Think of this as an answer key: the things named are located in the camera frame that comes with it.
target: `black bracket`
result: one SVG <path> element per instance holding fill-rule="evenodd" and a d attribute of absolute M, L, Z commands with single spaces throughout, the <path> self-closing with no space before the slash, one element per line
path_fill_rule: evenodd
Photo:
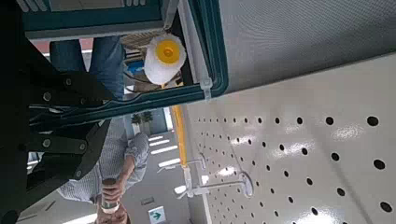
<path fill-rule="evenodd" d="M 10 35 L 0 37 L 3 45 L 11 45 L 15 52 L 14 58 L 2 63 L 0 223 L 14 224 L 24 209 L 92 169 L 102 152 L 110 120 L 46 133 L 32 132 L 29 123 L 99 106 L 114 97 L 89 73 L 57 71 L 25 38 L 16 2 L 0 5 L 1 14 L 10 18 L 0 20 L 2 27 L 10 22 L 17 28 L 15 33 L 10 30 Z M 26 169 L 29 152 L 45 152 L 30 174 Z"/>

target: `teal shelf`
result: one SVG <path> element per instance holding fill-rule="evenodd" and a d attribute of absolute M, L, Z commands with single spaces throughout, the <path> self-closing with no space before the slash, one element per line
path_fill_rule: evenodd
<path fill-rule="evenodd" d="M 207 70 L 213 80 L 212 97 L 219 97 L 227 90 L 229 84 L 219 0 L 190 0 L 189 3 L 203 49 Z M 37 120 L 30 123 L 30 127 L 33 132 L 44 132 L 204 99 L 204 92 L 199 84 L 195 84 L 142 93 L 131 101 L 111 101 L 96 108 L 81 108 L 57 118 Z"/>

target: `plaid shirt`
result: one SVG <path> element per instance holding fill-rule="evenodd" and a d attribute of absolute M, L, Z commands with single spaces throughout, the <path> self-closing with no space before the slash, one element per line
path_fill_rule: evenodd
<path fill-rule="evenodd" d="M 111 120 L 99 161 L 79 181 L 70 180 L 58 192 L 68 200 L 96 203 L 96 196 L 102 193 L 102 180 L 117 179 L 122 171 L 124 158 L 134 156 L 134 172 L 127 180 L 126 189 L 140 182 L 146 172 L 149 138 L 144 133 L 127 140 L 123 118 Z"/>

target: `jeans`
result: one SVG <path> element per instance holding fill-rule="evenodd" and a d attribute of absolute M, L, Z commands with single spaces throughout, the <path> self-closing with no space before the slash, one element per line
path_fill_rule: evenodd
<path fill-rule="evenodd" d="M 119 36 L 97 37 L 93 40 L 89 73 L 102 82 L 118 100 L 123 97 L 124 55 Z M 78 40 L 51 42 L 49 56 L 52 65 L 60 72 L 87 71 Z"/>

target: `cable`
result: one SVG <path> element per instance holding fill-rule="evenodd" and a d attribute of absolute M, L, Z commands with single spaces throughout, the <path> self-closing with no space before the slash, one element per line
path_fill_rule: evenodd
<path fill-rule="evenodd" d="M 129 74 L 126 73 L 126 72 L 124 72 L 124 75 L 127 76 L 128 78 L 132 79 L 132 80 L 135 80 L 135 81 L 138 81 L 138 82 L 141 82 L 141 83 L 146 83 L 146 84 L 154 85 L 154 84 L 152 84 L 152 83 L 149 82 L 149 81 L 145 81 L 145 80 L 141 80 L 141 79 L 139 79 L 139 78 L 132 77 L 131 75 L 129 75 Z"/>

